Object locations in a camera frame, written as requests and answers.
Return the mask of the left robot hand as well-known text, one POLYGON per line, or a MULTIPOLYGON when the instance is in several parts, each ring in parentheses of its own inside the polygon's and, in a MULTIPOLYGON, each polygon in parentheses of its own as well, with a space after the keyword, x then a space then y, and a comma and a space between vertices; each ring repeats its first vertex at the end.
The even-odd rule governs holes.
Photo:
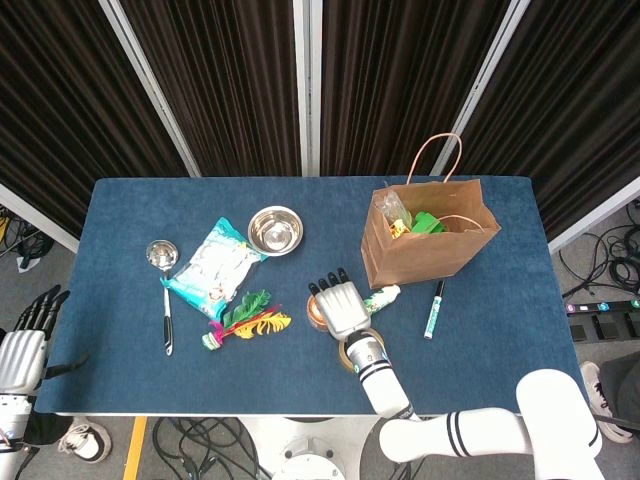
POLYGON ((11 331, 1 334, 2 395, 36 396, 44 380, 77 370, 88 361, 86 352, 70 363, 48 365, 58 314, 69 295, 69 290, 55 285, 26 307, 11 331))

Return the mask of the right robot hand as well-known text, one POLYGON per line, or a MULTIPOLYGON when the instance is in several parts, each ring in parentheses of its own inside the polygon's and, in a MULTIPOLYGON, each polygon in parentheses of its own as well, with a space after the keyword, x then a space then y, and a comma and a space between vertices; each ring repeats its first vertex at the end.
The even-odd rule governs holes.
POLYGON ((371 316, 364 301, 343 268, 310 282, 308 288, 329 333, 336 340, 344 341, 352 333, 371 327, 371 316))

